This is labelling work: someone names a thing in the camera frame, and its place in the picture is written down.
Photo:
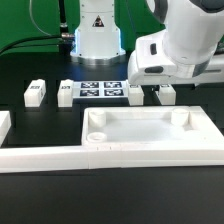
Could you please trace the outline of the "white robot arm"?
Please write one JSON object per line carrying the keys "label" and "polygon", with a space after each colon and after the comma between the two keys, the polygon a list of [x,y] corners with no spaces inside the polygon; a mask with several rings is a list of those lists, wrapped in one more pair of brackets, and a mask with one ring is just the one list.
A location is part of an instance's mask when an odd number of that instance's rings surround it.
{"label": "white robot arm", "polygon": [[[76,62],[106,65],[125,55],[114,21],[114,0],[79,0],[80,24],[71,57]],[[128,62],[133,85],[224,82],[224,0],[146,0],[165,26],[139,37]]]}

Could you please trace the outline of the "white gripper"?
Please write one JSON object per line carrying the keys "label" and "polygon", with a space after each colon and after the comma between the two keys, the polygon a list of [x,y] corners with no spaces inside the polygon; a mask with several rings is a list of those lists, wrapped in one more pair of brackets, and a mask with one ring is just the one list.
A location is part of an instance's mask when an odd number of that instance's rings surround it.
{"label": "white gripper", "polygon": [[180,65],[164,52],[166,31],[140,37],[128,62],[128,81],[133,85],[203,84],[224,82],[224,54],[215,55],[199,75],[194,66]]}

